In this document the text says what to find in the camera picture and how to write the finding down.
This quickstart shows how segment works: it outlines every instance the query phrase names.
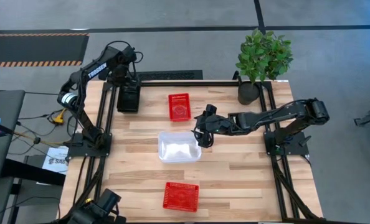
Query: red basket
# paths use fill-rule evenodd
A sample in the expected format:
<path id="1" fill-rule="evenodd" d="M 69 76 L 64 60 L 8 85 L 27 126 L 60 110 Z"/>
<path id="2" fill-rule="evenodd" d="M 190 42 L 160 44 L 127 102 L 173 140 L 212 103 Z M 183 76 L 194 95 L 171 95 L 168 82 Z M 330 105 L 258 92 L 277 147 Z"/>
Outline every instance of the red basket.
<path id="1" fill-rule="evenodd" d="M 167 182 L 163 208 L 196 212 L 198 201 L 198 185 Z"/>
<path id="2" fill-rule="evenodd" d="M 191 119 L 191 105 L 187 93 L 168 95 L 168 108 L 171 121 Z"/>

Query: gray floor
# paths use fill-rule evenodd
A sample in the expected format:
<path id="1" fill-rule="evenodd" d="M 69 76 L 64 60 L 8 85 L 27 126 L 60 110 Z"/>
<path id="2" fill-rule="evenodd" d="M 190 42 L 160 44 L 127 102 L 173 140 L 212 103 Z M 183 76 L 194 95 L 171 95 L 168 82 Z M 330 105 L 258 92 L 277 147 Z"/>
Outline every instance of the gray floor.
<path id="1" fill-rule="evenodd" d="M 370 24 L 367 0 L 260 0 L 266 26 Z M 73 29 L 158 26 L 256 26 L 253 1 L 14 1 L 0 0 L 0 29 Z M 137 70 L 201 69 L 205 79 L 232 77 L 247 31 L 91 34 L 85 61 L 112 40 L 145 54 Z M 370 30 L 277 31 L 292 40 L 289 79 L 295 98 L 317 97 L 331 121 L 310 127 L 308 143 L 318 195 L 327 219 L 370 223 L 370 124 L 353 118 L 370 110 Z M 55 93 L 78 67 L 0 68 L 0 89 Z M 54 96 L 27 95 L 21 116 L 59 109 Z M 24 122 L 46 133 L 45 120 Z M 64 128 L 48 139 L 66 139 Z M 27 146 L 15 142 L 11 152 Z M 26 207 L 18 223 L 54 218 L 56 206 Z"/>

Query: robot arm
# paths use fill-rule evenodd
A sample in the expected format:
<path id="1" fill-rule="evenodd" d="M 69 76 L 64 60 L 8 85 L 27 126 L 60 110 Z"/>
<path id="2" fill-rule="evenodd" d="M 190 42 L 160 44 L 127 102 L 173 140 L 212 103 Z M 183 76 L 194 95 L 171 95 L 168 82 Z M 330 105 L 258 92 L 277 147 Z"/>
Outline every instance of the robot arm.
<path id="1" fill-rule="evenodd" d="M 101 80 L 108 80 L 115 86 L 139 85 L 139 80 L 128 72 L 131 62 L 135 62 L 134 48 L 127 46 L 123 51 L 113 47 L 105 47 L 99 58 L 93 60 L 79 71 L 71 74 L 69 80 L 62 86 L 58 95 L 58 103 L 67 108 L 79 121 L 83 130 L 83 138 L 95 149 L 103 146 L 104 137 L 102 131 L 95 127 L 84 112 L 87 83 L 98 75 Z M 71 92 L 73 86 L 77 86 L 77 94 Z"/>
<path id="2" fill-rule="evenodd" d="M 195 117 L 197 121 L 193 133 L 202 147 L 213 145 L 214 134 L 246 135 L 261 125 L 296 119 L 287 127 L 275 130 L 275 141 L 282 144 L 287 137 L 299 133 L 309 125 L 322 125 L 329 120 L 324 103 L 317 99 L 296 100 L 262 113 L 230 113 L 228 118 L 216 115 L 216 111 L 215 106 L 207 105 L 203 114 Z"/>

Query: wooden tabletop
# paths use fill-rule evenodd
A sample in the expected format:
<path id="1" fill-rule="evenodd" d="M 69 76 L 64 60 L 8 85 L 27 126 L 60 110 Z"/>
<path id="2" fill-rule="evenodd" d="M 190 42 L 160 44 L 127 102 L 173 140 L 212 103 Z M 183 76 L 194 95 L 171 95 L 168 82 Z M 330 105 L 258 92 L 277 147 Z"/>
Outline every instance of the wooden tabletop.
<path id="1" fill-rule="evenodd" d="M 94 124 L 102 85 L 103 82 L 95 81 L 87 87 L 85 111 Z M 272 82 L 272 86 L 277 106 L 293 100 L 288 82 Z M 261 112 L 259 100 L 248 106 L 237 101 L 237 87 L 142 87 L 138 114 L 123 114 L 116 109 L 113 114 L 113 145 L 105 166 L 102 191 L 108 188 L 122 197 L 120 214 L 127 217 L 128 222 L 281 220 L 272 166 L 265 153 L 264 127 L 246 136 L 216 134 L 213 147 L 203 149 L 202 157 L 196 163 L 163 164 L 160 161 L 158 134 L 161 131 L 190 131 L 196 123 L 195 119 L 170 122 L 168 95 L 175 93 L 189 93 L 192 117 L 201 114 L 208 103 L 216 106 L 217 114 L 222 116 L 233 112 Z M 268 95 L 265 96 L 269 109 Z M 105 106 L 107 113 L 108 100 Z M 295 190 L 312 212 L 322 216 L 310 166 L 300 156 L 288 156 L 288 160 Z M 62 214 L 72 206 L 81 162 L 82 158 L 70 161 L 60 200 Z M 85 172 L 86 169 L 79 192 L 82 192 Z M 199 185 L 198 211 L 163 209 L 166 182 Z M 291 217 L 286 190 L 284 193 Z"/>

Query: green leaves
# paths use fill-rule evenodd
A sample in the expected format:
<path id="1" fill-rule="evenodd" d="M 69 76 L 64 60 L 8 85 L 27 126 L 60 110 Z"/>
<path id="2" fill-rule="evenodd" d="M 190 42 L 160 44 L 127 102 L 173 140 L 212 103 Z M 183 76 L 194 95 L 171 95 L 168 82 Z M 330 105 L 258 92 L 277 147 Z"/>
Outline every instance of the green leaves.
<path id="1" fill-rule="evenodd" d="M 287 72 L 293 55 L 291 41 L 283 38 L 284 35 L 276 37 L 273 31 L 263 35 L 258 29 L 247 35 L 246 41 L 240 45 L 239 63 L 236 63 L 240 74 L 255 82 L 266 78 L 274 80 Z"/>
<path id="2" fill-rule="evenodd" d="M 279 68 L 279 75 L 283 74 L 286 72 L 286 67 L 285 66 L 282 66 Z"/>
<path id="3" fill-rule="evenodd" d="M 264 49 L 258 49 L 258 50 L 256 51 L 256 54 L 262 54 L 262 53 L 264 53 Z"/>
<path id="4" fill-rule="evenodd" d="M 241 53 L 240 56 L 242 57 L 243 60 L 246 60 L 246 61 L 250 59 L 250 56 L 245 53 Z"/>

